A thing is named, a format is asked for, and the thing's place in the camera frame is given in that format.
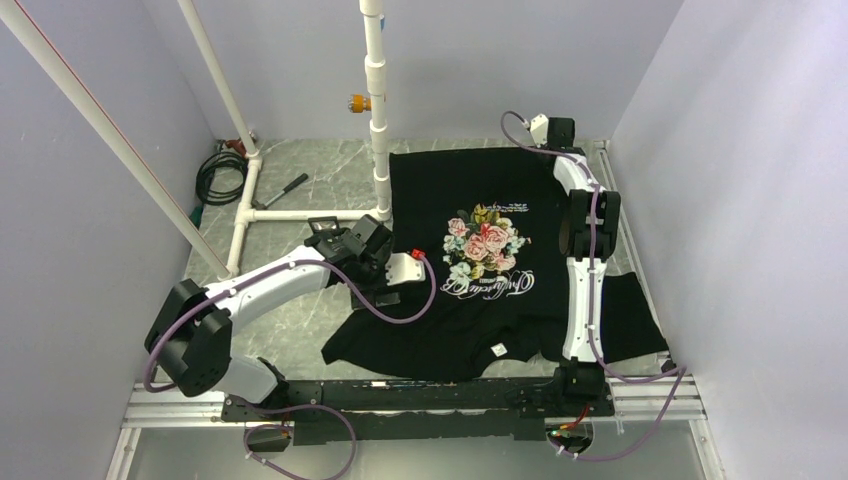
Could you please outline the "black floral print t-shirt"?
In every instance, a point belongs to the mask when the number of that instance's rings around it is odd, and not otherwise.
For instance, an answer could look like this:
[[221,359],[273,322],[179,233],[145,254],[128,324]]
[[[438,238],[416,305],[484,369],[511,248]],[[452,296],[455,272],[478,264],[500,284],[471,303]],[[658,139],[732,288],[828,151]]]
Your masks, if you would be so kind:
[[567,198],[549,158],[518,148],[394,154],[394,247],[421,250],[435,277],[353,312],[326,363],[413,380],[465,381],[494,362],[558,361],[569,279],[559,247]]

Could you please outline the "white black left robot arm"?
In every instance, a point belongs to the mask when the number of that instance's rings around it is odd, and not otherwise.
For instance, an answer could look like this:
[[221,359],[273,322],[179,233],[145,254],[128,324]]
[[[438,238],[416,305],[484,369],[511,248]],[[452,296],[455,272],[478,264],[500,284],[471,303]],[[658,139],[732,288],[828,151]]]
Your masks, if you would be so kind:
[[399,286],[425,280],[422,253],[395,251],[392,230],[370,215],[351,227],[335,217],[312,218],[309,225],[307,238],[261,267],[205,286],[187,278],[171,289],[144,341],[146,391],[223,392],[272,420],[286,409],[289,383],[268,360],[234,353],[232,341],[247,325],[337,284],[383,322],[404,323],[378,305]]

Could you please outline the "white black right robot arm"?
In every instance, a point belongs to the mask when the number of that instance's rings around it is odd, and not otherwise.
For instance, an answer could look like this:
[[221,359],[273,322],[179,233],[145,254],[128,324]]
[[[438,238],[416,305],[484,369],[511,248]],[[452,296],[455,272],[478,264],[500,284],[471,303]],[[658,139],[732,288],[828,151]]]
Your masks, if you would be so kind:
[[568,323],[556,370],[562,381],[550,391],[553,406],[564,415],[605,397],[601,294],[607,261],[615,250],[620,208],[620,195],[605,192],[585,154],[574,146],[575,133],[573,119],[552,117],[545,140],[557,153],[552,173],[566,195],[560,249],[569,280]]

